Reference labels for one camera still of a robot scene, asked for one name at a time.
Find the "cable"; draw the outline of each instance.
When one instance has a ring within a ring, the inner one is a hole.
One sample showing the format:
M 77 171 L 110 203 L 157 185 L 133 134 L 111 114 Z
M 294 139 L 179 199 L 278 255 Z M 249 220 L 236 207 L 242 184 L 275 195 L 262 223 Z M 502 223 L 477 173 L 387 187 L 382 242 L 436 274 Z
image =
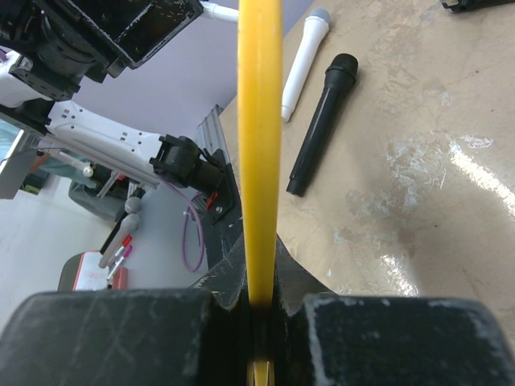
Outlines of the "cable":
M 181 258 L 183 260 L 184 268 L 186 268 L 186 270 L 188 272 L 192 272 L 192 273 L 196 272 L 199 270 L 200 266 L 202 265 L 202 261 L 204 260 L 204 230 L 202 229 L 202 223 L 201 223 L 199 212 L 196 210 L 195 205 L 192 202 L 192 199 L 189 199 L 188 197 L 186 197 L 186 195 L 184 195 L 179 189 L 174 187 L 171 183 L 169 183 L 165 179 L 161 179 L 161 182 L 163 182 L 165 185 L 167 185 L 172 191 L 174 191 L 175 193 L 180 195 L 184 199 L 184 201 L 186 201 L 187 212 L 186 212 L 186 219 L 184 220 L 183 246 L 181 248 Z M 199 232 L 199 240 L 200 240 L 199 260 L 194 267 L 191 267 L 189 265 L 189 263 L 187 262 L 187 258 L 186 258 L 186 229 L 187 229 L 187 220 L 189 218 L 189 216 L 188 216 L 189 212 L 192 213 L 193 217 L 195 218 L 197 230 Z
M 10 157 L 5 157 L 3 160 L 0 161 L 0 166 L 5 161 L 7 161 L 7 160 L 9 160 L 11 158 L 18 157 L 19 155 L 22 155 L 22 154 L 25 154 L 25 153 L 30 153 L 31 151 L 38 151 L 38 150 L 66 150 L 66 148 L 65 147 L 38 147 L 38 148 L 35 148 L 35 149 L 27 149 L 27 150 L 24 150 L 24 151 L 20 151 L 19 153 L 13 154 Z

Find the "table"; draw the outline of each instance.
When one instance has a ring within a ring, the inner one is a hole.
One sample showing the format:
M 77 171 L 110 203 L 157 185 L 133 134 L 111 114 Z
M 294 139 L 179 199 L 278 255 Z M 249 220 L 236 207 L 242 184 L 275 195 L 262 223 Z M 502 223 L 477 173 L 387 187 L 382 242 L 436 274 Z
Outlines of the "table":
M 282 128 L 278 234 L 338 294 L 475 298 L 515 343 L 515 5 L 313 6 L 329 10 L 332 29 Z M 285 81 L 305 17 L 284 41 Z M 341 52 L 360 61 L 359 79 L 296 198 L 288 177 Z M 238 175 L 236 101 L 220 120 Z

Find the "microphone handle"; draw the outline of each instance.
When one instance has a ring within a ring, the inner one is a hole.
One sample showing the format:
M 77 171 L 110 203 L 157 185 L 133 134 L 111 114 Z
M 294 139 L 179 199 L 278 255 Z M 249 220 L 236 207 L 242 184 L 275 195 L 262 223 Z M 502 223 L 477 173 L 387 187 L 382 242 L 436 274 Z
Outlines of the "microphone handle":
M 311 179 L 322 160 L 322 155 L 331 138 L 335 119 L 340 111 L 340 104 L 350 92 L 355 80 L 351 76 L 341 76 L 336 82 L 326 79 L 315 114 L 304 138 L 299 156 L 290 174 L 290 183 L 286 191 L 303 197 Z

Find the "black microphone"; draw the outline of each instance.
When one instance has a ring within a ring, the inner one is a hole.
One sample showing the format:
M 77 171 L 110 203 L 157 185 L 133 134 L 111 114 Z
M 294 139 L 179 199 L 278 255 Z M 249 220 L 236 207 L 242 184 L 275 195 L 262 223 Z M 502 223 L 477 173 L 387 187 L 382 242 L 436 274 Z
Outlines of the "black microphone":
M 340 105 L 356 83 L 357 59 L 339 54 L 325 72 L 322 96 L 290 174 L 286 191 L 303 197 L 331 137 Z

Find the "yellow object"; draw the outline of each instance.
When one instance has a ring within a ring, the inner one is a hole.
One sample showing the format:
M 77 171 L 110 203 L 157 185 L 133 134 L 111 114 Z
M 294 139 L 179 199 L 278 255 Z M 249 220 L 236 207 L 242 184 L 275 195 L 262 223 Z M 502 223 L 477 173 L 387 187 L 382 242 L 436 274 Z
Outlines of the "yellow object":
M 240 0 L 238 31 L 238 144 L 249 303 L 266 308 L 274 290 L 279 193 L 281 0 Z M 267 363 L 254 364 L 257 386 L 266 384 L 267 372 Z

